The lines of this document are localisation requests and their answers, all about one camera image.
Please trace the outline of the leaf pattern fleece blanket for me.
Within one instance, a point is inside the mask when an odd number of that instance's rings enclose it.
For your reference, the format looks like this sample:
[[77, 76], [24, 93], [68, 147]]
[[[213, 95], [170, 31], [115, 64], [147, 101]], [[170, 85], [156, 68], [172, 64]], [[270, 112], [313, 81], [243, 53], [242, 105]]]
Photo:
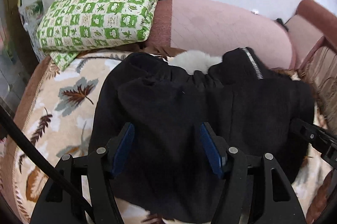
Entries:
[[[125, 51], [101, 50], [75, 59], [61, 71], [50, 59], [39, 64], [26, 87], [14, 121], [52, 165], [66, 153], [88, 153], [94, 112], [102, 84]], [[17, 144], [1, 141], [1, 195], [16, 220], [29, 223], [47, 175]], [[309, 148], [293, 183], [304, 214], [316, 220], [336, 186], [336, 171]]]

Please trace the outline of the floral plastic bag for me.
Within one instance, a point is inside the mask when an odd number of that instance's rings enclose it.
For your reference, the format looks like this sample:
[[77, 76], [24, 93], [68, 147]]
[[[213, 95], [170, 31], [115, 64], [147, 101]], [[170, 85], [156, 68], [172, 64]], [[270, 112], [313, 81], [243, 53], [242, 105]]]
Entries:
[[39, 62], [45, 59], [37, 38], [37, 29], [44, 16], [43, 0], [18, 0], [18, 11], [24, 30], [30, 37], [30, 43]]

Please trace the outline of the green white patterned folded quilt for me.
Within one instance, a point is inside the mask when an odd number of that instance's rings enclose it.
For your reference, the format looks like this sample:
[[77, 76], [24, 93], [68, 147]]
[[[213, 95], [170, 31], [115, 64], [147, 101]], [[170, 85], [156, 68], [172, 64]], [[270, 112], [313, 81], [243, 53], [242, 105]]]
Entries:
[[64, 70], [82, 51], [146, 41], [159, 0], [55, 0], [37, 29], [44, 53]]

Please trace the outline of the small black device on pillow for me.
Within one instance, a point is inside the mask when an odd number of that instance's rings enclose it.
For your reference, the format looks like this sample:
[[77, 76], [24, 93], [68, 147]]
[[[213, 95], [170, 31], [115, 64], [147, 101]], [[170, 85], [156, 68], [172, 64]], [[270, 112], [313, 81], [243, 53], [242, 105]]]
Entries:
[[283, 20], [281, 18], [277, 18], [275, 22], [281, 25], [285, 29], [286, 32], [289, 31], [289, 28], [283, 23]]

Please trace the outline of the striped floral brown cushion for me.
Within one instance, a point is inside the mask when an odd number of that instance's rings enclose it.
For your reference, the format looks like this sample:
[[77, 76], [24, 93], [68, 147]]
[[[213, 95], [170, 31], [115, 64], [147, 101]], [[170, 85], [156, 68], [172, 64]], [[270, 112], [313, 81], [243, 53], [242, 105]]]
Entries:
[[326, 126], [336, 134], [336, 50], [325, 44], [317, 49], [300, 70], [310, 84]]

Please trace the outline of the black coat with fur collar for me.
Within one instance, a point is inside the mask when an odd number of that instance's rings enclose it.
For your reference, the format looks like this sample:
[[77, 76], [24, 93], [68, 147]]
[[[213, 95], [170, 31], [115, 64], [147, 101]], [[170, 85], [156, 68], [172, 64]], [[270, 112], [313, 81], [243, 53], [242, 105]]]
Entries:
[[104, 147], [126, 123], [135, 128], [116, 197], [188, 223], [211, 221], [223, 182], [213, 173], [199, 128], [247, 155], [274, 155], [294, 181], [308, 143], [290, 123], [314, 121], [310, 86], [269, 70], [252, 49], [238, 48], [206, 73], [147, 53], [132, 53], [106, 77], [95, 109], [89, 152]]

